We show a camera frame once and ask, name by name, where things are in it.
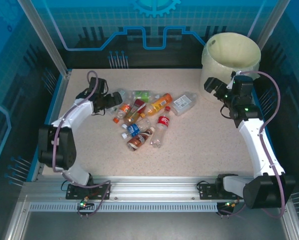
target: white work surface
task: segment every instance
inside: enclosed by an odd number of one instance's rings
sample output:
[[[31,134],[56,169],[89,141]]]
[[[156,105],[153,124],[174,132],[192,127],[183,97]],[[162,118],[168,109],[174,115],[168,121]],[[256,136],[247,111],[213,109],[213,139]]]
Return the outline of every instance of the white work surface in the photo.
[[[87,86],[88,69],[74,69],[62,103],[60,116],[73,105],[75,97]],[[199,92],[201,69],[96,69],[106,79],[109,92],[117,88],[152,90],[170,93],[173,98],[183,92],[198,96],[196,105],[171,119],[161,148],[153,148],[148,140],[137,151],[130,151],[121,133],[122,122],[112,117],[89,116],[74,136],[77,157],[82,167],[99,176],[216,176],[236,173],[253,176],[248,149],[235,128],[234,121],[220,114],[222,103],[212,103]],[[152,124],[158,114],[150,117]],[[54,174],[45,166],[43,175]]]

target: plastic container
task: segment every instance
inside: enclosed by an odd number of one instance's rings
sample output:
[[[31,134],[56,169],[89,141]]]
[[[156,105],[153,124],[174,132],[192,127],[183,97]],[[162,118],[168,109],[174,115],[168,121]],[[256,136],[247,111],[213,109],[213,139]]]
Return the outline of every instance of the plastic container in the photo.
[[[145,108],[146,103],[140,99],[136,99],[134,104],[131,106],[129,112],[123,118],[124,123],[127,126],[130,126],[133,123],[135,123],[139,119],[141,114],[144,112]]]
[[[197,95],[193,92],[184,92],[181,96],[176,98],[169,106],[171,111],[180,116],[190,110],[196,104]]]
[[[145,116],[144,113],[141,113],[140,116],[143,119],[138,121],[137,123],[133,123],[131,126],[127,126],[126,124],[122,125],[124,129],[127,129],[126,132],[121,134],[123,139],[133,138],[152,126],[150,120]]]
[[[151,135],[153,135],[154,132],[155,132],[154,127],[150,127],[145,132],[142,132],[141,134],[133,137],[126,144],[128,149],[131,150],[132,152],[136,151],[137,149],[139,149],[139,147],[141,147],[146,142],[147,139],[149,139]]]
[[[132,95],[134,96],[135,100],[140,99],[145,103],[152,103],[160,98],[159,94],[148,90],[133,91]]]
[[[126,99],[129,97],[129,95],[131,95],[131,93],[124,88],[118,88],[114,92],[119,92],[123,103],[125,103]],[[120,109],[120,107],[123,105],[123,103],[121,105],[116,105],[116,106],[113,106],[113,107],[107,109],[106,113],[111,116],[115,115],[117,113],[117,111]]]
[[[116,116],[113,118],[113,122],[114,123],[118,123],[120,120],[122,120],[126,114],[129,112],[129,110],[131,109],[131,106],[133,104],[133,99],[132,98],[128,98],[119,108]]]
[[[162,146],[163,137],[170,124],[170,110],[169,106],[165,107],[165,111],[158,117],[155,133],[150,140],[150,144],[154,148],[160,148]]]
[[[223,32],[212,36],[206,43],[201,56],[203,65],[199,91],[211,102],[218,102],[212,91],[208,93],[204,84],[208,78],[214,77],[225,84],[231,81],[232,71],[257,71],[261,61],[261,50],[250,38],[234,33]],[[258,74],[248,74],[255,80]]]
[[[172,96],[169,93],[164,94],[160,97],[156,102],[153,102],[147,106],[145,109],[145,114],[147,116],[153,116],[154,114],[158,113],[161,109],[166,107],[173,101]]]

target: yellow bin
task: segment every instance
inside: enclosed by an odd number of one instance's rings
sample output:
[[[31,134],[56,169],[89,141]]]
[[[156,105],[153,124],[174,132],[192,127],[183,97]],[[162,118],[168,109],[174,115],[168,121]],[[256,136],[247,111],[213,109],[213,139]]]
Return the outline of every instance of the yellow bin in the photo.
[[[250,38],[234,33],[223,32],[212,36],[206,43],[201,63],[203,65],[199,91],[201,95],[211,102],[217,102],[213,96],[215,91],[208,93],[204,83],[208,78],[218,78],[229,84],[232,71],[257,71],[261,61],[261,50]],[[255,80],[258,74],[249,74]]]

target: white cap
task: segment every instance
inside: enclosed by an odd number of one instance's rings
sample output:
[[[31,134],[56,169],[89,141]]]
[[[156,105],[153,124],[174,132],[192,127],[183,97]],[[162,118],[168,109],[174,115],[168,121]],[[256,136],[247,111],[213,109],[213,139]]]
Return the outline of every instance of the white cap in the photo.
[[[123,137],[123,139],[127,139],[128,138],[128,135],[125,132],[122,133],[121,136]]]

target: pile of bottles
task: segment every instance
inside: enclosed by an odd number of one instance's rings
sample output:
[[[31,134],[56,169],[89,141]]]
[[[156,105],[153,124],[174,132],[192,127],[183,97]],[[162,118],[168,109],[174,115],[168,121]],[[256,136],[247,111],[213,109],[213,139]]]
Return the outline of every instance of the pile of bottles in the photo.
[[[117,90],[123,103],[112,107],[107,113],[114,116],[114,123],[121,125],[126,131],[121,134],[123,139],[129,139],[126,143],[131,151],[136,151],[149,138],[154,148],[162,146],[163,137],[170,124],[170,111],[180,116],[190,110],[196,104],[197,95],[192,92],[185,92],[173,99],[171,94],[156,94],[152,91],[128,91]],[[156,115],[160,110],[164,112],[157,118],[155,127],[152,126],[149,117]]]

